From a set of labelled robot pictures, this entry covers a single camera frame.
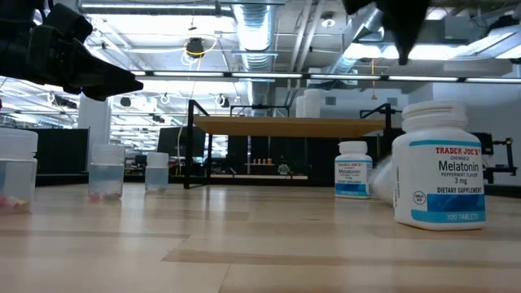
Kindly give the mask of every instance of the column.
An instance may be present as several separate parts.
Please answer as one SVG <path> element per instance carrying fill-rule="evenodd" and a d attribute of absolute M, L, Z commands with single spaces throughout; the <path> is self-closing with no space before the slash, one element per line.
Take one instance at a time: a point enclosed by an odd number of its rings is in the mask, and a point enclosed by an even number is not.
<path fill-rule="evenodd" d="M 109 143 L 111 134 L 112 98 L 105 102 L 95 101 L 84 94 L 80 97 L 78 129 L 90 129 L 88 164 L 90 152 L 97 143 Z"/>

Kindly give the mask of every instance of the wooden shelf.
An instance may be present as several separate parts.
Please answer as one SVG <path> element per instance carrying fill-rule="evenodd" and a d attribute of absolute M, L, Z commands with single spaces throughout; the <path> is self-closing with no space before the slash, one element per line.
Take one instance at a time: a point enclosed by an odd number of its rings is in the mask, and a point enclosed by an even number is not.
<path fill-rule="evenodd" d="M 383 120 L 195 116 L 206 133 L 293 138 L 358 138 L 384 128 Z"/>

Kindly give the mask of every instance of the melatonin bottle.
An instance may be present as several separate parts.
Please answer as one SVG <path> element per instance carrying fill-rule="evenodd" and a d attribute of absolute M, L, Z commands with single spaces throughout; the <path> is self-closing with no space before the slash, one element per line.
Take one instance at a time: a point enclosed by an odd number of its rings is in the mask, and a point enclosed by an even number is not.
<path fill-rule="evenodd" d="M 373 160 L 366 155 L 366 142 L 341 142 L 335 159 L 335 196 L 370 199 L 369 177 Z"/>
<path fill-rule="evenodd" d="M 463 130 L 465 107 L 415 103 L 403 111 L 406 134 L 392 144 L 394 218 L 427 230 L 480 229 L 486 221 L 479 139 Z"/>

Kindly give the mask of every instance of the blue and white label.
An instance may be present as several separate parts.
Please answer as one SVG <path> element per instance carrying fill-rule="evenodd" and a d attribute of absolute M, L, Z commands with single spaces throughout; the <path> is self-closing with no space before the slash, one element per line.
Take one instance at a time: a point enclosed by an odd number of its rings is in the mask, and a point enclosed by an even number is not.
<path fill-rule="evenodd" d="M 450 224 L 486 221 L 479 142 L 421 140 L 393 150 L 395 218 Z"/>
<path fill-rule="evenodd" d="M 373 168 L 370 160 L 336 160 L 335 161 L 335 194 L 367 198 L 369 184 L 367 179 Z"/>

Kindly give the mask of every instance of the wooden tabletop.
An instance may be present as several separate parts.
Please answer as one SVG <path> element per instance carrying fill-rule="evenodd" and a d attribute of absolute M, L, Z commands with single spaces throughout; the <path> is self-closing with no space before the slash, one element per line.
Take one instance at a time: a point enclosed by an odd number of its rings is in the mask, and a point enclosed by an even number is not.
<path fill-rule="evenodd" d="M 32 215 L 0 218 L 1 292 L 521 292 L 520 199 L 488 196 L 483 230 L 432 232 L 332 188 L 87 190 L 38 188 Z"/>
<path fill-rule="evenodd" d="M 195 116 L 194 124 L 211 134 L 293 138 L 358 138 L 384 127 L 374 119 L 223 116 Z"/>

